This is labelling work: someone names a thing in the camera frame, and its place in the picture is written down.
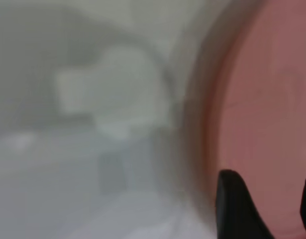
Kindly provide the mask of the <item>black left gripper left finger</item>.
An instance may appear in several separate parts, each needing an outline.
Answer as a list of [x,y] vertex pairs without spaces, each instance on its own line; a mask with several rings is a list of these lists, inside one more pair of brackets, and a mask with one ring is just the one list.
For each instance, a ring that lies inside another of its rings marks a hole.
[[216,190],[218,239],[272,239],[242,177],[233,170],[221,170]]

